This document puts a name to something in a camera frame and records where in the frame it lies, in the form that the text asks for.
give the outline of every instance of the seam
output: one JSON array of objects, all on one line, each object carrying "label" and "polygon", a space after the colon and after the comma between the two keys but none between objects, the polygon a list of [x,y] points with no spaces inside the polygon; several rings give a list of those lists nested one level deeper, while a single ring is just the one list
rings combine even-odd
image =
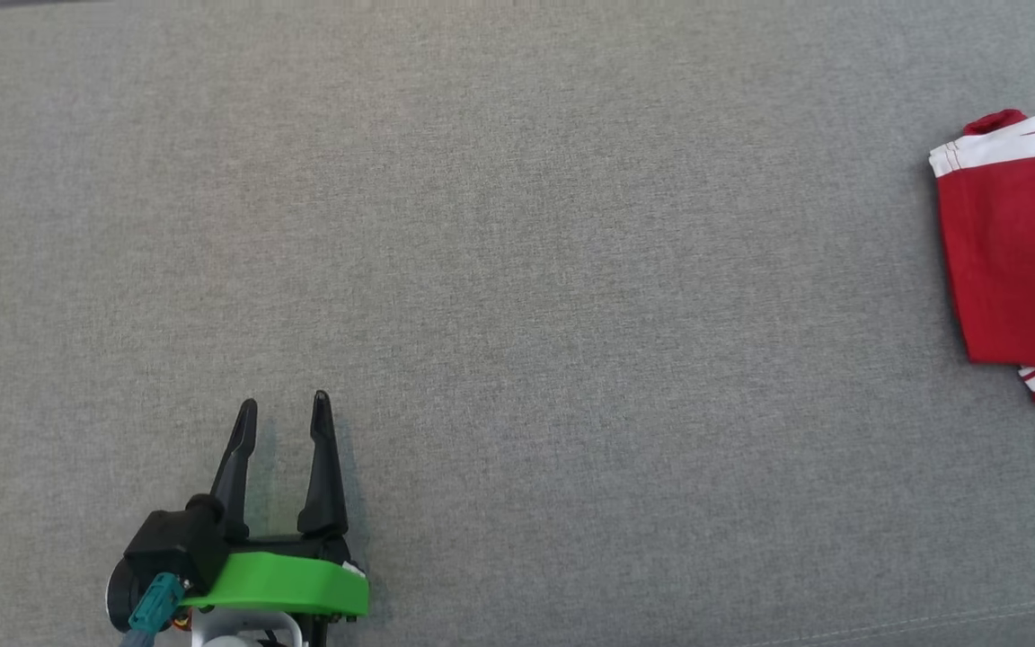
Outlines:
[{"label": "seam", "polygon": [[[984,614],[993,614],[994,611],[1022,610],[1022,608],[1024,608],[1024,607],[1035,607],[1035,599],[1034,599],[1034,601],[1030,601],[1030,602],[1018,602],[1018,605],[1004,605],[1004,606],[1001,606],[1001,607],[989,607],[989,608],[986,608],[986,610],[956,611],[956,613],[952,613],[952,614],[941,614],[941,615],[938,615],[938,616],[924,616],[924,617],[921,617],[921,618],[911,618],[911,619],[908,619],[908,621],[899,621],[899,622],[894,622],[894,623],[877,623],[876,625],[860,626],[860,627],[855,627],[854,629],[830,630],[828,634],[814,634],[812,636],[797,636],[797,637],[794,637],[794,638],[781,638],[780,640],[767,640],[767,642],[764,642],[764,643],[736,644],[735,647],[769,647],[769,646],[771,646],[771,644],[805,643],[805,642],[808,642],[808,640],[817,640],[819,638],[830,638],[830,637],[833,637],[833,636],[845,636],[847,634],[865,634],[865,631],[878,630],[878,629],[888,629],[889,627],[908,625],[908,623],[926,623],[926,622],[930,622],[930,621],[941,621],[941,619],[945,619],[945,618],[959,618],[962,616],[981,615],[982,617],[979,617],[979,618],[966,618],[966,619],[960,619],[960,621],[953,621],[951,623],[977,622],[977,621],[984,621],[984,619],[994,619],[994,618],[1000,618],[1000,617],[1007,617],[1009,615],[1035,614],[1035,610],[1031,610],[1031,611],[1014,611],[1013,614],[1009,614],[1009,615],[1005,615],[1005,616],[988,616],[988,617],[985,617],[985,615],[984,615]],[[903,629],[903,630],[891,630],[891,631],[887,631],[887,634],[877,635],[877,636],[887,636],[887,635],[890,635],[890,634],[900,634],[900,631],[905,631],[905,630],[933,629],[933,627],[936,627],[936,626],[943,626],[943,625],[905,627],[905,629]],[[871,636],[859,636],[859,637],[855,637],[855,638],[842,638],[842,639],[839,639],[839,640],[833,640],[833,642],[822,643],[822,644],[841,643],[841,642],[846,642],[846,640],[860,640],[862,638],[874,638],[874,637],[871,637]]]},{"label": "seam", "polygon": [[957,154],[957,152],[956,152],[956,151],[959,151],[959,150],[960,150],[960,148],[956,147],[956,142],[952,142],[952,156],[953,156],[953,159],[956,160],[956,168],[957,169],[965,169],[965,167],[960,166],[960,155]]},{"label": "seam", "polygon": [[[969,249],[977,249],[978,245],[981,244],[980,236],[977,234],[977,230],[980,225],[977,224],[977,213],[975,213],[974,201],[971,200],[971,188],[974,181],[974,177],[971,174],[962,174],[957,177],[957,181],[951,184],[953,198],[956,198],[957,207],[960,209],[959,214],[954,214],[956,216],[956,225],[945,225],[945,219],[942,216],[942,235],[946,233],[953,232],[952,237],[959,239],[963,245],[969,247]],[[960,324],[960,336],[965,342],[965,355],[970,357],[972,360],[974,352],[977,351],[978,344],[977,340],[974,337],[972,344],[970,344],[970,332],[973,331],[973,326],[975,323],[974,317],[974,303],[976,297],[971,297],[970,295],[975,295],[978,293],[977,290],[967,290],[967,287],[975,287],[978,283],[984,283],[984,276],[986,275],[984,271],[977,271],[977,258],[983,258],[983,255],[965,255],[965,259],[959,258],[960,255],[956,255],[957,259],[955,261],[956,266],[953,265],[952,259],[950,259],[952,254],[950,253],[950,245],[948,243],[948,236],[946,236],[945,242],[945,263],[946,267],[949,269],[950,273],[950,284],[952,284],[953,290],[953,311],[956,313],[957,323]],[[981,294],[984,294],[986,290],[980,290]]]},{"label": "seam", "polygon": [[945,144],[945,147],[942,148],[941,153],[945,156],[945,164],[949,165],[949,173],[957,171],[956,167],[952,165],[952,155],[949,155],[949,144]]},{"label": "seam", "polygon": [[930,625],[924,626],[907,626],[904,629],[898,630],[886,630],[883,634],[875,634],[870,636],[857,636],[854,638],[838,638],[837,640],[827,640],[825,643],[814,643],[809,647],[825,647],[826,644],[837,644],[837,643],[852,643],[855,640],[871,640],[877,638],[882,638],[886,636],[894,636],[898,634],[907,634],[910,630],[928,630],[928,629],[941,629],[944,626],[959,625],[959,623],[982,623],[988,621],[999,621],[1002,618],[1012,618],[1017,616],[1031,616],[1035,614],[1035,610],[1028,611],[1013,611],[1011,614],[1001,614],[998,616],[980,616],[977,618],[962,618],[959,621],[949,621],[946,623],[931,623]]}]

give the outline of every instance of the gray couch cushion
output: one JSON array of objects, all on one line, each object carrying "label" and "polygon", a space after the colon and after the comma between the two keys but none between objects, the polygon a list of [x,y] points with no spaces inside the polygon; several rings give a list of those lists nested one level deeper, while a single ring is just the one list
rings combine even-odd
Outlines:
[{"label": "gray couch cushion", "polygon": [[1035,644],[925,164],[1003,107],[1028,4],[0,9],[0,644],[117,644],[247,396],[290,531],[320,386],[337,644]]}]

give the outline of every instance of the green bracket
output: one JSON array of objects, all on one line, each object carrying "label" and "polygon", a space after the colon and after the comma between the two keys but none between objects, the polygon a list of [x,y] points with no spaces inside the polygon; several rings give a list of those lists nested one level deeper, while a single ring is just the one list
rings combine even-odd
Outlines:
[{"label": "green bracket", "polygon": [[364,577],[322,560],[274,553],[234,553],[206,595],[183,607],[283,611],[319,616],[364,616],[371,585]]}]

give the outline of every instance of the teal cable connector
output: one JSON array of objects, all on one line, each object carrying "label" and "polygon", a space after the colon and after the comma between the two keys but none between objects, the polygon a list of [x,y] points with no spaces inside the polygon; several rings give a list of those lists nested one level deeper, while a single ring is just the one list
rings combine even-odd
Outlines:
[{"label": "teal cable connector", "polygon": [[174,574],[158,574],[130,614],[130,630],[119,647],[151,647],[161,626],[174,617],[185,590]]}]

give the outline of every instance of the folded red shirt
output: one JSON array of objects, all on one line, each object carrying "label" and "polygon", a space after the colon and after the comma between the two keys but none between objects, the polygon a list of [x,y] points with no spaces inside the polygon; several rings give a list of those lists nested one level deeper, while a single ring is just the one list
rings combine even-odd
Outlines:
[{"label": "folded red shirt", "polygon": [[929,153],[970,360],[1022,364],[1035,400],[1035,116],[1002,111]]}]

